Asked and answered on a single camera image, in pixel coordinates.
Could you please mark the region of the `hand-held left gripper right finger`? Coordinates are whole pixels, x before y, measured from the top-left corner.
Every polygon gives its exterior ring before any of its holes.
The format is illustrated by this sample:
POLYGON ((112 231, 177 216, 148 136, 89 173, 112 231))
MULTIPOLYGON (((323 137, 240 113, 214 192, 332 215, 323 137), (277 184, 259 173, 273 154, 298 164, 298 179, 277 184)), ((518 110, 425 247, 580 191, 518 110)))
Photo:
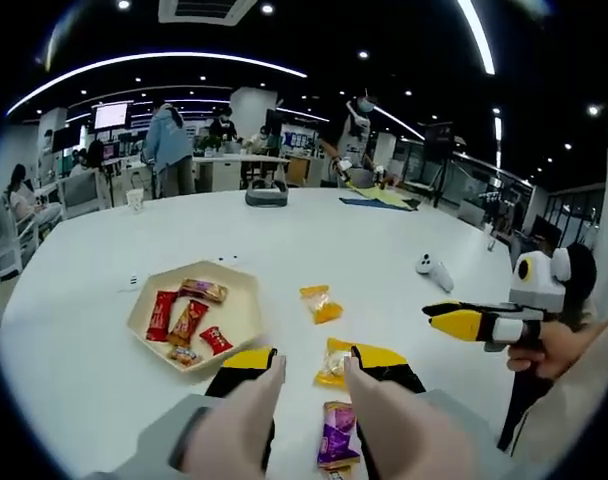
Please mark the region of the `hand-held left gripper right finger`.
POLYGON ((351 402, 370 479, 500 479, 509 458, 488 423, 441 390, 426 390, 406 360, 351 348, 351 402))

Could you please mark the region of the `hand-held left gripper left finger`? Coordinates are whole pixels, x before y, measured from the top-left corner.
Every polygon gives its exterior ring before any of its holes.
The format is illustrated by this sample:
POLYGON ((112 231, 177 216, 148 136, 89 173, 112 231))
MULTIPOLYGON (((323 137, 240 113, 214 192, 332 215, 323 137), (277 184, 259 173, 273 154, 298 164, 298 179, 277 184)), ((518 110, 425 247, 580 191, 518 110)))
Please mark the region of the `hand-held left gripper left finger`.
POLYGON ((277 357, 275 348, 237 353, 224 361, 203 395, 191 394, 146 427, 138 436, 135 454, 109 472, 92 472, 88 479, 185 479, 180 471, 189 436, 221 399, 245 381, 259 378, 277 357))

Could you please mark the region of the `person's right hand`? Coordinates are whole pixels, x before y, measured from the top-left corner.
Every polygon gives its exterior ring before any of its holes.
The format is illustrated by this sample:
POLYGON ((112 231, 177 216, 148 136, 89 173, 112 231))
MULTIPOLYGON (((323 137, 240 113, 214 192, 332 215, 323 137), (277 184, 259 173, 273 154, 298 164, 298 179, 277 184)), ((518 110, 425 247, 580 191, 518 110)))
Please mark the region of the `person's right hand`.
POLYGON ((506 366, 514 373, 531 370, 539 378, 556 380, 581 356, 585 340, 581 332, 573 332, 560 322, 543 322, 539 346, 512 345, 506 366))

